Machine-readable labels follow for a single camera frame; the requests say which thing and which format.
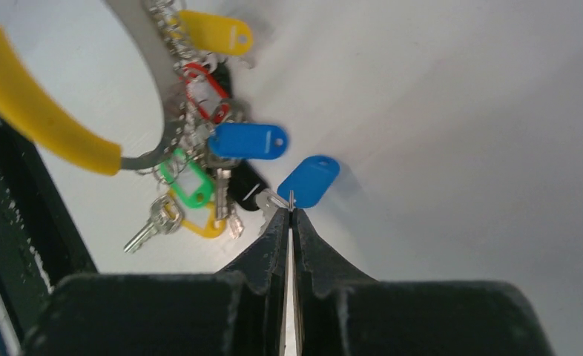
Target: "silver key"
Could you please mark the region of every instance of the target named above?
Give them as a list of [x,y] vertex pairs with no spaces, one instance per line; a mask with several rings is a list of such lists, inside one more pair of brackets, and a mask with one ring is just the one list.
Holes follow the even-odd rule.
[[220,103],[213,111],[211,117],[217,118],[220,116],[220,112],[227,107],[228,110],[226,111],[224,117],[221,119],[220,124],[224,122],[250,122],[251,120],[248,118],[248,114],[246,113],[246,108],[243,107],[243,104],[236,99],[231,98],[224,98],[220,100]]
[[229,169],[218,168],[215,171],[215,219],[224,220],[228,217],[228,180],[231,177]]
[[241,159],[236,158],[221,158],[207,149],[206,152],[206,166],[209,168],[224,168],[232,169],[237,167],[241,163]]
[[243,222],[239,215],[237,215],[237,209],[235,208],[235,202],[232,199],[228,199],[228,220],[227,225],[231,228],[231,238],[238,239],[243,234]]
[[263,219],[265,220],[263,225],[261,225],[261,229],[259,230],[259,236],[261,236],[264,232],[266,232],[266,228],[268,227],[270,220],[272,217],[274,217],[274,214],[276,214],[278,209],[289,208],[289,203],[270,188],[263,189],[263,191],[257,194],[254,199],[259,209],[261,209],[263,212]]
[[148,219],[148,223],[134,235],[132,240],[125,244],[123,247],[124,252],[134,253],[152,236],[171,234],[180,227],[180,222],[185,216],[176,202],[167,194],[154,200],[150,207],[150,212],[151,216]]

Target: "red key tag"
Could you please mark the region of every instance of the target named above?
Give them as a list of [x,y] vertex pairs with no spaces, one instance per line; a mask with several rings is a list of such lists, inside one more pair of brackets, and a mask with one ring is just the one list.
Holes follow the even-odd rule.
[[230,106],[222,105],[217,115],[211,118],[222,99],[227,99],[228,94],[217,83],[213,76],[202,65],[188,63],[185,65],[185,80],[187,84],[187,97],[193,103],[204,119],[212,121],[215,125],[222,122],[228,114]]

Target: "blue key tag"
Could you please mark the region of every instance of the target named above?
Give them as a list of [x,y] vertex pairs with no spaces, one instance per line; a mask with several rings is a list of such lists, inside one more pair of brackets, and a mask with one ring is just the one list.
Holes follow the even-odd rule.
[[335,159],[307,157],[280,183],[277,193],[287,199],[289,192],[294,191],[296,207],[311,208],[322,199],[339,173],[340,164]]
[[223,158],[276,159],[287,149],[287,134],[276,125],[225,122],[215,128],[208,147]]

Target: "yellow key tag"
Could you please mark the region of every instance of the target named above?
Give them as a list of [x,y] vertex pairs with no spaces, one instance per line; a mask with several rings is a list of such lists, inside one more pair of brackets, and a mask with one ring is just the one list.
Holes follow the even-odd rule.
[[[225,219],[221,221],[215,220],[215,203],[207,202],[206,205],[204,205],[204,209],[190,209],[184,205],[180,199],[177,199],[177,194],[173,189],[169,190],[169,196],[174,199],[176,204],[185,212],[185,217],[183,217],[182,222],[180,222],[180,225],[182,225],[183,228],[187,228],[206,239],[219,237],[224,230],[226,230]],[[188,219],[188,216],[192,214],[201,216],[201,210],[208,210],[208,216],[204,226],[200,226]]]
[[252,32],[243,21],[190,10],[179,14],[191,41],[200,50],[241,56],[252,47]]

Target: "key head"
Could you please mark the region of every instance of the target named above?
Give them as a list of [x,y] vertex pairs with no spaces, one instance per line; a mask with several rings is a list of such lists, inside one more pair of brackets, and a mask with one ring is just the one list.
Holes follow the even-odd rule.
[[259,231],[259,235],[263,235],[263,232],[265,232],[270,223],[270,220],[276,214],[278,209],[287,209],[289,204],[282,197],[279,197],[278,194],[274,193],[274,191],[270,188],[261,191],[254,199],[257,202],[257,206],[259,206],[263,212],[263,219],[265,222]]
[[243,234],[243,230],[245,229],[243,226],[243,222],[239,215],[237,215],[237,209],[234,206],[234,201],[232,199],[228,199],[228,227],[230,228],[231,238],[238,239]]
[[224,122],[250,122],[246,108],[236,99],[225,98],[213,112],[213,117],[220,118],[219,124]]
[[160,234],[170,234],[180,227],[185,216],[176,202],[168,194],[154,200],[150,207],[150,222]]
[[218,179],[228,180],[232,175],[232,171],[230,169],[218,168],[215,170],[215,177]]
[[235,158],[221,158],[211,152],[211,150],[207,150],[206,153],[206,166],[209,168],[222,168],[222,169],[232,169],[237,167],[241,163],[241,159]]

